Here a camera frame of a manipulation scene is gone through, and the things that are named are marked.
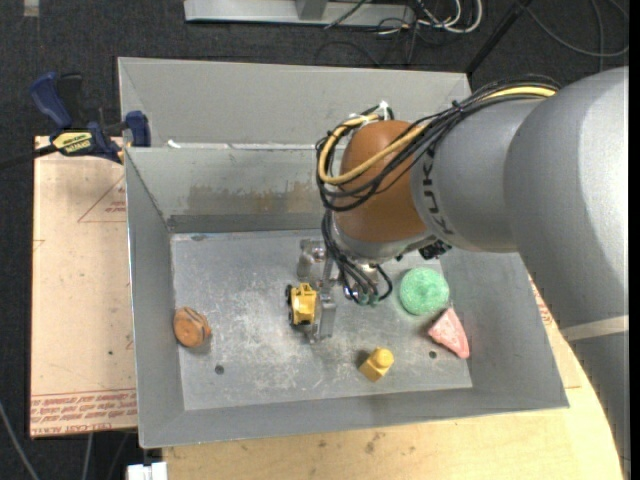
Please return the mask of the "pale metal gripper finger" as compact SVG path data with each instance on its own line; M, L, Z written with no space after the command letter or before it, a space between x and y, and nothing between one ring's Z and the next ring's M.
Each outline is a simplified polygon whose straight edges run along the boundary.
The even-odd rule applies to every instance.
M318 343L333 335L337 305L331 295L320 295L315 307L314 320L306 336L310 343Z
M323 241L319 239L303 239L300 241L300 255L297 263L297 277L308 279L311 267L323 261Z

